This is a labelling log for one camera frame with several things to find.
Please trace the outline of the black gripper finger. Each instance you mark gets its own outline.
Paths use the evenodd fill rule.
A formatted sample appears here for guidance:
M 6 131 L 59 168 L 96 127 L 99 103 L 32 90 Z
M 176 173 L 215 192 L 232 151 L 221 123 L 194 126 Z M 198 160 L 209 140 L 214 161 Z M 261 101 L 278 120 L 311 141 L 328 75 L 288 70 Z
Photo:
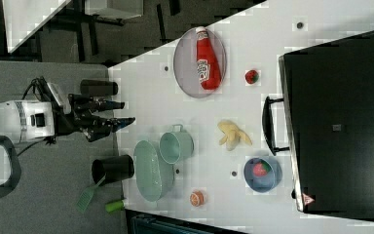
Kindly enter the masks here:
M 125 104 L 123 102 L 110 101 L 110 100 L 99 100 L 94 103 L 94 110 L 98 112 L 114 109 L 123 109 Z
M 109 126 L 111 127 L 111 132 L 115 133 L 129 125 L 131 125 L 135 121 L 134 117 L 130 118 L 111 118 L 108 122 Z

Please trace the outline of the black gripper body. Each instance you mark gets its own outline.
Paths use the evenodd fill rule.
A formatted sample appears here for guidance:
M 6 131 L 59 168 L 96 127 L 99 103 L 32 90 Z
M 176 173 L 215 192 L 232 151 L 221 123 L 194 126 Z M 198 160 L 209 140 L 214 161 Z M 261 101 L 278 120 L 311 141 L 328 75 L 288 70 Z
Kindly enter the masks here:
M 57 137 L 81 132 L 88 142 L 93 142 L 110 135 L 109 119 L 94 115 L 95 112 L 98 112 L 94 110 L 94 103 L 107 99 L 95 99 L 94 97 L 73 94 L 70 94 L 68 99 L 71 105 L 71 112 L 63 115 L 57 114 L 55 117 Z

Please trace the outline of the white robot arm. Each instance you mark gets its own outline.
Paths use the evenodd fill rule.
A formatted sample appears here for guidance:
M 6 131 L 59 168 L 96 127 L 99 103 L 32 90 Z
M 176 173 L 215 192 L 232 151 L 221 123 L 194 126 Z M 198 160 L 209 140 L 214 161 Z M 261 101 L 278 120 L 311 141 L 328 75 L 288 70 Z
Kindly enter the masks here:
M 10 172 L 0 182 L 0 199 L 15 190 L 21 178 L 18 144 L 53 143 L 57 137 L 81 132 L 93 142 L 115 133 L 135 119 L 103 118 L 102 111 L 122 109 L 122 102 L 89 99 L 87 104 L 59 103 L 56 100 L 9 100 L 0 102 L 0 157 L 8 159 Z

